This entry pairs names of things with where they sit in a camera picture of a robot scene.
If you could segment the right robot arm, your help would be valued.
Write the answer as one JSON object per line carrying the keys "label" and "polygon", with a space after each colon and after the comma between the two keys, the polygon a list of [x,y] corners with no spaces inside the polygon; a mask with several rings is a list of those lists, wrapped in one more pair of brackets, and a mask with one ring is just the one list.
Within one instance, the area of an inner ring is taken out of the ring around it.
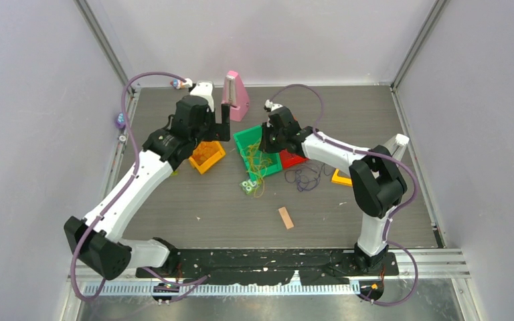
{"label": "right robot arm", "polygon": [[354,245],[354,264],[361,273],[373,274],[388,251],[384,238],[390,214],[408,190],[397,162],[410,139],[396,134],[384,145],[361,148],[314,132],[310,126],[301,127],[287,107],[267,107],[265,111],[268,120],[261,126],[260,151],[286,150],[349,175],[355,201],[363,212],[361,233]]}

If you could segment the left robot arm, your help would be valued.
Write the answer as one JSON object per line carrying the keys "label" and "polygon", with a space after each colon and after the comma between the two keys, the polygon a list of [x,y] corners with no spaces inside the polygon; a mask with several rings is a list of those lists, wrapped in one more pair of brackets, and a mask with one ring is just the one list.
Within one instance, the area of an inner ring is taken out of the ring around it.
{"label": "left robot arm", "polygon": [[209,100],[186,95],[176,103],[166,126],[150,133],[129,171],[115,188],[83,218],[64,224],[76,259],[106,280],[127,268],[152,267],[163,277],[179,266],[169,243],[160,239],[128,240],[123,233],[151,193],[187,160],[201,142],[230,140],[230,105],[220,106],[221,122]]}

